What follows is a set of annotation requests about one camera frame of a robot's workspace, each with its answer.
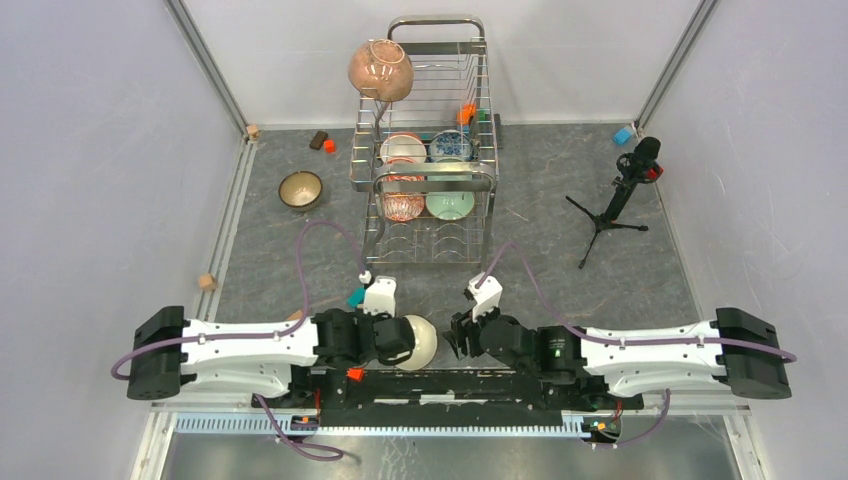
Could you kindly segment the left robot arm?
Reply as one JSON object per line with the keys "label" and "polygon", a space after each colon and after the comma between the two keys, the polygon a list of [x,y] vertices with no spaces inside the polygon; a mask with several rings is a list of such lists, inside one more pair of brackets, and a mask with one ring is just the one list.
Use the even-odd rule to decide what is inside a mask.
{"label": "left robot arm", "polygon": [[122,378],[132,400],[259,394],[297,408],[314,394],[313,379],[298,370],[403,364],[419,353],[421,331],[411,317],[386,312],[330,309],[302,321],[228,324],[167,306],[136,329]]}

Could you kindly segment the pink speckled bowl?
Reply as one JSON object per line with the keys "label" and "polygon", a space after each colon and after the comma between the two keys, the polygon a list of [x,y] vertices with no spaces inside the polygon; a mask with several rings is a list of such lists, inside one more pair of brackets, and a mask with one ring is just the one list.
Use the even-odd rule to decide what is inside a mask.
{"label": "pink speckled bowl", "polygon": [[403,47],[389,39],[369,40],[352,55],[348,79],[362,95],[397,102],[412,91],[414,67]]}

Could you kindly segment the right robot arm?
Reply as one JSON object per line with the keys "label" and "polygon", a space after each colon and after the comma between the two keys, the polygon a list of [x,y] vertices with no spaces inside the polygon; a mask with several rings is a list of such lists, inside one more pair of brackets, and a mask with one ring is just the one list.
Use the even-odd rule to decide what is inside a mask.
{"label": "right robot arm", "polygon": [[442,335],[459,358],[489,355],[541,383],[574,385],[591,408],[615,397],[717,385],[745,399],[792,395],[789,356],[780,348],[776,327],[736,307],[717,309],[713,320],[630,331],[530,329],[493,309],[477,319],[456,314]]}

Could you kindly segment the black patterned bowl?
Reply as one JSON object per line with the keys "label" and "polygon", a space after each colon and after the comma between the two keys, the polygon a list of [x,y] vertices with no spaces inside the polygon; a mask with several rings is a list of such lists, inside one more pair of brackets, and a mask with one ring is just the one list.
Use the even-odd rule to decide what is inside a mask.
{"label": "black patterned bowl", "polygon": [[281,181],[278,197],[291,210],[305,212],[318,206],[323,191],[323,181],[317,174],[311,171],[297,171]]}

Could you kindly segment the teal and white bowl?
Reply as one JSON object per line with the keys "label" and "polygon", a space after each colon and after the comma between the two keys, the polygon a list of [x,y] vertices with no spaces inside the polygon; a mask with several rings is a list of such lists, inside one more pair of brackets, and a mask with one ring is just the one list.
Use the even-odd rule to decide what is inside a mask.
{"label": "teal and white bowl", "polygon": [[400,362],[396,367],[404,371],[421,370],[434,359],[438,347],[438,332],[434,325],[419,315],[407,315],[406,319],[412,327],[415,346],[408,360]]}

